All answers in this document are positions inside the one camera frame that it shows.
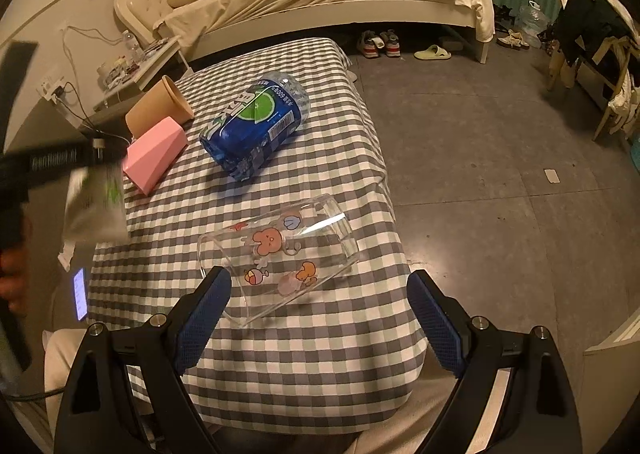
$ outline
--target lime slice image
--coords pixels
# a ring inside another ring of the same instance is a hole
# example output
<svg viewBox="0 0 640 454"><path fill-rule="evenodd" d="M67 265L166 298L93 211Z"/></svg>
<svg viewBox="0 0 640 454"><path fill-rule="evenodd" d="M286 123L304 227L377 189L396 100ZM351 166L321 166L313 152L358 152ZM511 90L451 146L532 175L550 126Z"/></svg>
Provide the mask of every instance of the lime slice image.
<svg viewBox="0 0 640 454"><path fill-rule="evenodd" d="M267 92L263 92L253 99L246 107L238 113L242 120L252 120L256 124L267 120L273 113L276 103L273 97Z"/></svg>

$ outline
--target white sneaker with red stripe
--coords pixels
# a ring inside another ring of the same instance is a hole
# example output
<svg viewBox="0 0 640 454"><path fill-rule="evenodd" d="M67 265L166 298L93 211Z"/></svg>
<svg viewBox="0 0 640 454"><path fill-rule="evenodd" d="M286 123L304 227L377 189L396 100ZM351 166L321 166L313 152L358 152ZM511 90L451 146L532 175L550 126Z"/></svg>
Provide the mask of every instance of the white sneaker with red stripe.
<svg viewBox="0 0 640 454"><path fill-rule="evenodd" d="M387 57L400 57L400 40L393 30L382 32L380 38L382 38L385 43L385 53Z"/></svg>
<svg viewBox="0 0 640 454"><path fill-rule="evenodd" d="M361 35L356 48L367 59L375 59L380 57L378 53L379 48L384 48L385 43L377 37L373 30L365 30Z"/></svg>

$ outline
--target blue gripper pad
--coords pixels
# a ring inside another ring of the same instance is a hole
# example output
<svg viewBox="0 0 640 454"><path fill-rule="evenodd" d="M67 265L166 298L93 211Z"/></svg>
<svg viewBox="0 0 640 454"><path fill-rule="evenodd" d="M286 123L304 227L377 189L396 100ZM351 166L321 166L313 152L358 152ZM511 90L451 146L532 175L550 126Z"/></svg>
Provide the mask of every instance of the blue gripper pad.
<svg viewBox="0 0 640 454"><path fill-rule="evenodd" d="M198 363L230 296L231 276L221 269L178 332L174 355L174 369L178 374Z"/></svg>
<svg viewBox="0 0 640 454"><path fill-rule="evenodd" d="M460 335L417 272L407 279L406 297L438 362L460 378L466 368Z"/></svg>

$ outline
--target brown paper cup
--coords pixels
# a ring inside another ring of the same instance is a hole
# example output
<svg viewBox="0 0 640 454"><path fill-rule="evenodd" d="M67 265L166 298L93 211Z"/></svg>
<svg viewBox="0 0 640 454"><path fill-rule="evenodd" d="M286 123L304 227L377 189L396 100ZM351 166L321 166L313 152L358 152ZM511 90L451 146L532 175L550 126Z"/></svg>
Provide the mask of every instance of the brown paper cup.
<svg viewBox="0 0 640 454"><path fill-rule="evenodd" d="M178 91L174 81L166 75L153 86L127 113L125 120L134 138L139 139L166 117L178 124L193 119L193 110Z"/></svg>

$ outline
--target barcode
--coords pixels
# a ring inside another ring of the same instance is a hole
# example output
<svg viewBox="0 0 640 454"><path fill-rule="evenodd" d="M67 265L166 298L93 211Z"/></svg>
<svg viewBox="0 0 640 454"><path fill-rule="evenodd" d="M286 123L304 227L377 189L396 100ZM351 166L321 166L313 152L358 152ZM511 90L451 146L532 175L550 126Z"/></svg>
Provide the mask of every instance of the barcode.
<svg viewBox="0 0 640 454"><path fill-rule="evenodd" d="M283 118L281 118L278 123L269 129L269 139L273 142L278 135L280 135L287 127L289 127L293 123L293 111L290 111Z"/></svg>

